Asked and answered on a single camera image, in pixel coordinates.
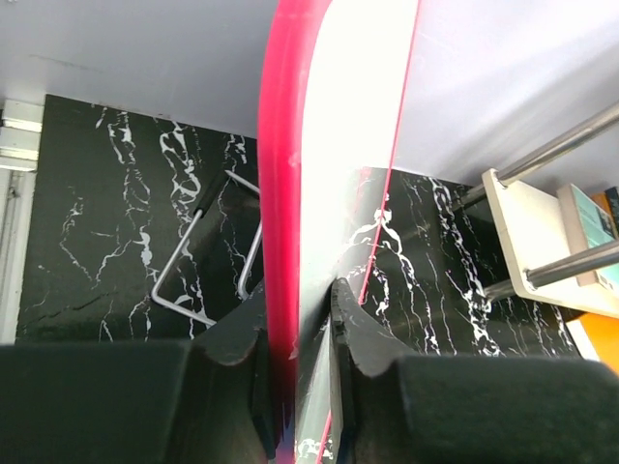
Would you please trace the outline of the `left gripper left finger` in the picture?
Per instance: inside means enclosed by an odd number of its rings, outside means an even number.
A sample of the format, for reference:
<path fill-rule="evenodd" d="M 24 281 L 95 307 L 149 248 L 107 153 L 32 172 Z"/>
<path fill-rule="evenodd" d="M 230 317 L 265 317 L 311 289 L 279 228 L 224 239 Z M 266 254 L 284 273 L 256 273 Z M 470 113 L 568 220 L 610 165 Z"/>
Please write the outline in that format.
<path fill-rule="evenodd" d="M 276 447 L 264 283 L 196 340 L 207 362 L 202 454 L 273 454 Z"/>

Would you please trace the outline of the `pink framed whiteboard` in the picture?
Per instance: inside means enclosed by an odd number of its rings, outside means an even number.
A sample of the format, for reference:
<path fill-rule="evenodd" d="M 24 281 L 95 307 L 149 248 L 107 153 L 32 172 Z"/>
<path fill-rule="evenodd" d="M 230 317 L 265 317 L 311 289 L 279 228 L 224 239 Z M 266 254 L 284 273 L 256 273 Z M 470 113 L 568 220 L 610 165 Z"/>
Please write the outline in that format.
<path fill-rule="evenodd" d="M 385 219 L 417 1 L 281 1 L 262 67 L 257 155 L 276 428 L 299 461 L 331 422 L 329 299 L 361 297 Z"/>

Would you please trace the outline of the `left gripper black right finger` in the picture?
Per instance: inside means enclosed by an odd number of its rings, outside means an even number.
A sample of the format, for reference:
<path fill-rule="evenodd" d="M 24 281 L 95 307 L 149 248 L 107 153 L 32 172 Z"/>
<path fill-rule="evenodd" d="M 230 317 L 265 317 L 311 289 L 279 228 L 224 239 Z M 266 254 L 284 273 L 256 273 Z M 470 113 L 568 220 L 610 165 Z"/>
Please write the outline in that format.
<path fill-rule="evenodd" d="M 331 433 L 338 463 L 404 463 L 409 432 L 398 361 L 411 353 L 359 305 L 347 279 L 330 293 Z"/>

